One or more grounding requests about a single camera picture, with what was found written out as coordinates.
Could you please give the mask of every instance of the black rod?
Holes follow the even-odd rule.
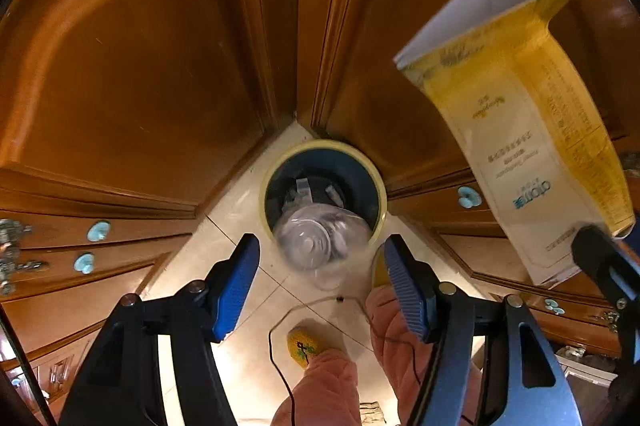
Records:
[[[44,420],[47,422],[47,426],[57,426],[56,420],[49,409],[49,405],[47,404],[46,399],[42,393],[42,389],[38,384],[38,380],[36,379],[36,375],[33,373],[33,368],[31,368],[31,364],[29,363],[29,359],[27,359],[27,354],[25,354],[22,345],[20,344],[20,340],[18,339],[17,334],[15,333],[14,327],[11,326],[9,321],[9,317],[4,312],[4,308],[0,304],[0,327],[4,330],[4,335],[9,341],[9,346],[14,351],[15,357],[20,362],[20,367],[22,368],[22,373],[24,374],[24,378],[27,380],[27,384],[31,389],[31,395],[36,399],[36,403],[38,404],[38,408],[40,408],[40,412],[44,417]]]

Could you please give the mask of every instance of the atomy logo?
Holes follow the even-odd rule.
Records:
[[[521,195],[513,200],[513,205],[516,209],[521,209],[529,202],[533,202],[537,197],[541,197],[548,190],[551,189],[551,183],[549,181],[539,182],[536,179],[533,182],[528,182],[525,186],[522,186]]]

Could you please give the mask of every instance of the foot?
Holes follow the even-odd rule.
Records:
[[[371,288],[375,289],[382,285],[391,285],[391,278],[389,278],[389,272],[386,269],[384,244],[376,251],[371,266]]]
[[[305,327],[296,327],[287,334],[287,348],[291,358],[302,368],[306,368],[314,357],[329,349]]]

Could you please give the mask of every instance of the yellow and white carton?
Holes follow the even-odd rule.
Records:
[[[446,120],[535,284],[578,272],[571,243],[634,224],[598,111],[548,30],[569,0],[451,0],[394,58]]]

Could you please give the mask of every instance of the blue gripper pad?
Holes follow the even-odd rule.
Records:
[[[214,275],[215,279],[211,282],[218,284],[218,287],[212,288],[210,292],[212,298],[209,300],[212,308],[215,309],[214,299],[217,296],[218,309],[212,330],[216,342],[222,341],[236,328],[259,263],[260,243],[253,234],[246,233],[238,242],[231,257],[216,263],[209,272],[207,282],[209,277]]]
[[[433,284],[438,279],[428,264],[416,261],[399,234],[385,242],[385,263],[407,327],[426,342],[437,326]]]

